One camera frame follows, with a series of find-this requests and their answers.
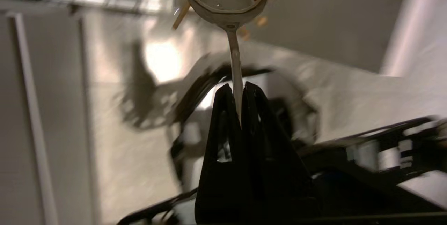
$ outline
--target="metal rod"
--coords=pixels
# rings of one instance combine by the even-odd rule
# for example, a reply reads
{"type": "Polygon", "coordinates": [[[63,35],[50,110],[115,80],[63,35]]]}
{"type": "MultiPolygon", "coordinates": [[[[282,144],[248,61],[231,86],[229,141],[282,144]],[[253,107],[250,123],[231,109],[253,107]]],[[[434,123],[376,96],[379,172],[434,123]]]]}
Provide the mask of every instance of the metal rod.
{"type": "Polygon", "coordinates": [[[239,117],[239,124],[242,119],[242,94],[244,85],[242,84],[241,55],[239,53],[239,44],[237,42],[236,30],[227,31],[228,42],[231,52],[231,73],[233,76],[233,96],[236,103],[236,112],[239,117]]]}

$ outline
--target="spoon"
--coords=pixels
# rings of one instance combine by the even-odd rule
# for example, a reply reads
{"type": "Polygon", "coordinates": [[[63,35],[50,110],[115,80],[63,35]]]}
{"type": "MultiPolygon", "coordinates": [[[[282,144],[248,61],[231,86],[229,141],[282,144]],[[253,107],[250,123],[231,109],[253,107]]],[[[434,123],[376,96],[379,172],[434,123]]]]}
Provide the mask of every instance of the spoon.
{"type": "Polygon", "coordinates": [[[242,84],[241,56],[236,31],[253,20],[265,7],[267,0],[188,0],[195,12],[204,20],[224,29],[228,36],[233,76],[233,96],[241,123],[242,84]]]}

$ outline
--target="spoon handle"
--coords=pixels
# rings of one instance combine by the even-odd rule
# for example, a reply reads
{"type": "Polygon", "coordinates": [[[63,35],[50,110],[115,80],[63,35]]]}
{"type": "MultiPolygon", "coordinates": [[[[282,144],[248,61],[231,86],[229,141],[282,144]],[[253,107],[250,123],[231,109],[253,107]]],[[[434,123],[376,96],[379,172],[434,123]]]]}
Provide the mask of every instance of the spoon handle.
{"type": "Polygon", "coordinates": [[[241,55],[239,53],[239,44],[237,43],[236,31],[227,31],[228,42],[231,52],[231,73],[233,76],[233,96],[236,103],[236,112],[241,124],[242,117],[242,93],[244,85],[242,84],[241,55]]]}

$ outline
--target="metal spoon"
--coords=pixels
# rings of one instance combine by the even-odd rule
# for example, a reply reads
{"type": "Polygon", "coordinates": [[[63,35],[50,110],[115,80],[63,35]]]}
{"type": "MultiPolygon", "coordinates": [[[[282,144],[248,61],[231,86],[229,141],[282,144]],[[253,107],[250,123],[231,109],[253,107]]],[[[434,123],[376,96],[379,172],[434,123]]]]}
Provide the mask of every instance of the metal spoon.
{"type": "Polygon", "coordinates": [[[231,51],[233,95],[236,111],[241,122],[242,84],[241,57],[236,31],[253,20],[265,7],[267,0],[188,0],[195,12],[206,21],[224,29],[231,51]]]}

